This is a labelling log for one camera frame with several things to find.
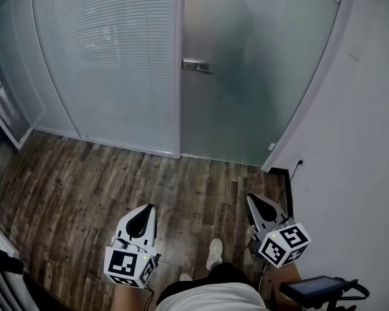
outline white wall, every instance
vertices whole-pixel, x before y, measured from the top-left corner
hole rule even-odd
[[[290,171],[313,243],[303,277],[359,279],[361,310],[389,310],[389,0],[355,0],[322,88],[273,167]]]

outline floor plank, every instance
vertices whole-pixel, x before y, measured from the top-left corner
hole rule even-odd
[[[20,251],[29,275],[73,310],[109,310],[113,284],[103,274],[104,250],[119,219],[153,203],[155,291],[183,271],[207,275],[209,243],[219,237],[232,262],[252,232],[249,192],[277,199],[281,176],[221,161],[179,160],[33,132],[9,161],[1,182],[0,228]],[[285,206],[285,195],[280,200]],[[237,262],[256,284],[259,269],[246,252]]]

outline white sneaker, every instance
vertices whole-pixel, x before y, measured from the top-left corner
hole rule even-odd
[[[209,246],[209,256],[206,262],[206,268],[210,271],[210,267],[216,262],[222,262],[223,243],[219,238],[215,238]]]
[[[179,281],[193,281],[193,278],[188,273],[182,273]]]

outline black cable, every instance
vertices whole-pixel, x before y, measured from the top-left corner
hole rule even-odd
[[[339,301],[361,301],[363,299],[366,299],[370,296],[369,290],[366,289],[366,287],[363,287],[361,284],[356,284],[353,287],[354,290],[357,290],[358,292],[362,293],[364,296],[343,296],[339,298]]]
[[[296,173],[296,170],[297,170],[298,166],[300,166],[302,163],[303,163],[302,160],[298,161],[298,163],[297,163],[297,165],[296,165],[296,168],[294,169],[294,172],[292,173],[292,176],[291,176],[291,178],[290,178],[290,182],[291,182],[292,178],[294,177],[294,174]],[[284,193],[284,191],[285,191],[286,188],[287,188],[287,187],[285,187],[284,190],[283,190],[283,191],[281,192],[281,194],[279,195],[279,197],[278,197],[278,199],[277,199],[277,201],[276,201],[277,204],[278,204],[279,199],[280,199],[281,196],[283,195],[283,193]]]
[[[151,301],[153,300],[154,291],[150,288],[149,285],[146,285],[144,289],[147,289],[151,292],[151,295],[148,297],[147,301],[145,302],[144,311],[148,311],[150,308]]]
[[[262,265],[262,271],[261,271],[261,277],[259,278],[259,286],[258,286],[258,292],[261,293],[261,287],[262,287],[262,280],[264,279],[264,272],[266,270],[266,267],[270,264],[269,261],[265,259],[264,264]]]
[[[235,261],[232,262],[232,265],[234,265],[240,259],[240,257],[243,255],[243,253],[245,252],[247,247],[248,247],[248,245],[246,245],[246,247],[241,251],[241,253],[239,253],[239,255],[238,255],[238,257],[236,257]]]

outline door frame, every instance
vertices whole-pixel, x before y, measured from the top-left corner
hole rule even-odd
[[[273,149],[271,154],[268,156],[261,169],[264,172],[268,172],[272,164],[282,153],[287,143],[291,140],[292,135],[298,129],[298,126],[301,124],[302,120],[306,116],[312,102],[315,100],[321,86],[324,83],[324,80],[333,64],[333,61],[338,52],[338,48],[342,42],[344,31],[349,21],[351,8],[353,6],[353,0],[341,0],[335,22],[333,24],[333,29],[331,30],[329,40],[325,46],[324,53],[320,59],[320,63],[317,66],[317,69],[310,81],[310,84],[298,105],[296,111],[294,112],[290,122],[285,128],[281,138],[277,142],[276,147]]]
[[[174,75],[172,75],[172,84],[174,85],[174,153],[176,159],[182,156],[182,47],[183,47],[183,15],[184,15],[184,0],[176,0],[176,8],[174,9],[174,45],[172,56],[174,57]]]

